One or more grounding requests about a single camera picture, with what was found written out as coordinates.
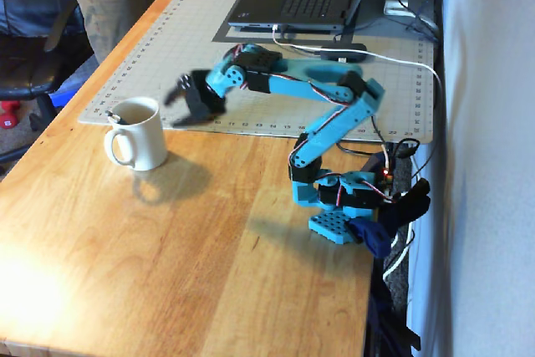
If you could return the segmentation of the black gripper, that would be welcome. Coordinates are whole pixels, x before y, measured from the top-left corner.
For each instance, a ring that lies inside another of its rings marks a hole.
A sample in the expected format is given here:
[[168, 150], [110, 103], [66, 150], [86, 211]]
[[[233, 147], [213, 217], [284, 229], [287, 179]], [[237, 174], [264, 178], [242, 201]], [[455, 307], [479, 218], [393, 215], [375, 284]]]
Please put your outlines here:
[[182, 74], [164, 98], [164, 106], [171, 106], [185, 97], [189, 114], [172, 122], [173, 127], [203, 125], [206, 118], [226, 113], [226, 101], [220, 98], [206, 82], [209, 70], [192, 70]]

